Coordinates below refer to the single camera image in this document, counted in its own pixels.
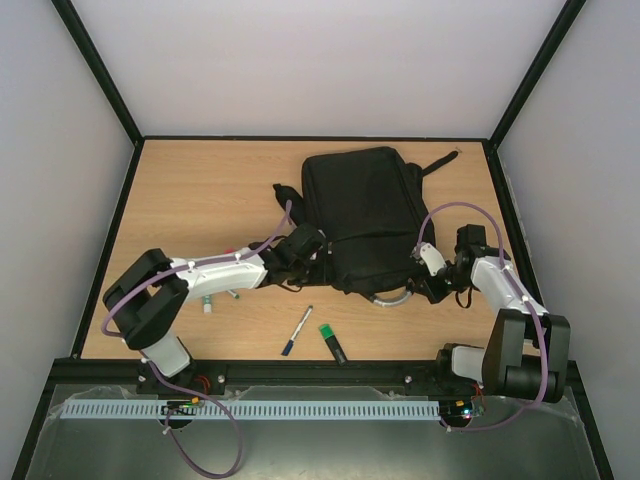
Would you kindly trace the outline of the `black student backpack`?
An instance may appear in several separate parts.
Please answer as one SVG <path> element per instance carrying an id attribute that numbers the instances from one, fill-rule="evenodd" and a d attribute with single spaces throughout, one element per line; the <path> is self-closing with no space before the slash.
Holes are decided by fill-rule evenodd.
<path id="1" fill-rule="evenodd" d="M 396 289 L 419 294 L 414 287 L 425 267 L 412 251 L 436 243 L 423 179 L 457 155 L 421 167 L 388 146 L 322 154 L 303 162 L 300 190 L 274 184 L 295 228 L 307 223 L 328 240 L 326 283 L 304 287 L 331 286 L 369 300 Z"/>

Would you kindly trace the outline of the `green black highlighter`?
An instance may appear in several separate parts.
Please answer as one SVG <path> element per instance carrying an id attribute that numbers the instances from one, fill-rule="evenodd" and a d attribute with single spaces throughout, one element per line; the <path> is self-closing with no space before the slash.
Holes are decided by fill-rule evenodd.
<path id="1" fill-rule="evenodd" d="M 331 326 L 329 324 L 320 325 L 319 332 L 336 363 L 339 366 L 344 366 L 348 360 Z"/>

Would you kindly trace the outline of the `blue capped white marker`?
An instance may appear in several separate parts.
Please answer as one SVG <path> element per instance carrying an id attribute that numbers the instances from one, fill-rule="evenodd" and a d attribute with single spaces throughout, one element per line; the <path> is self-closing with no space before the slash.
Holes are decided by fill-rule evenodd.
<path id="1" fill-rule="evenodd" d="M 281 355 L 283 357 L 286 357 L 290 354 L 291 350 L 294 347 L 295 341 L 297 339 L 297 337 L 299 336 L 302 328 L 304 327 L 304 325 L 306 324 L 308 318 L 310 317 L 311 313 L 313 312 L 313 306 L 309 305 L 304 314 L 302 315 L 301 319 L 299 320 L 298 324 L 296 325 L 293 333 L 291 334 L 289 340 L 287 341 L 285 347 L 283 348 Z"/>

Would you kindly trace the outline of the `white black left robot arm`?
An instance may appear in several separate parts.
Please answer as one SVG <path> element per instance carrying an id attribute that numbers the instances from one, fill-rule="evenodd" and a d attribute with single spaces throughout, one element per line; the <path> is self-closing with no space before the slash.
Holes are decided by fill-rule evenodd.
<path id="1" fill-rule="evenodd" d="M 121 338 L 172 379 L 193 364 L 172 324 L 183 305 L 229 290 L 326 283 L 328 240 L 305 223 L 288 235 L 202 258 L 170 258 L 158 248 L 141 255 L 104 293 L 106 335 Z"/>

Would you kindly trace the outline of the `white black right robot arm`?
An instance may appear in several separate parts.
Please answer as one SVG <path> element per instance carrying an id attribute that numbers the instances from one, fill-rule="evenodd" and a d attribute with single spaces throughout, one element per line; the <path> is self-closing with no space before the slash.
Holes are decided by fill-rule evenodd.
<path id="1" fill-rule="evenodd" d="M 414 291 L 437 304 L 477 291 L 496 314 L 484 348 L 448 343 L 436 357 L 436 379 L 445 390 L 476 381 L 488 395 L 556 403 L 566 383 L 570 325 L 533 298 L 514 272 L 508 255 L 486 243 L 485 228 L 458 229 L 452 261 L 423 242 L 414 256 L 425 267 Z"/>

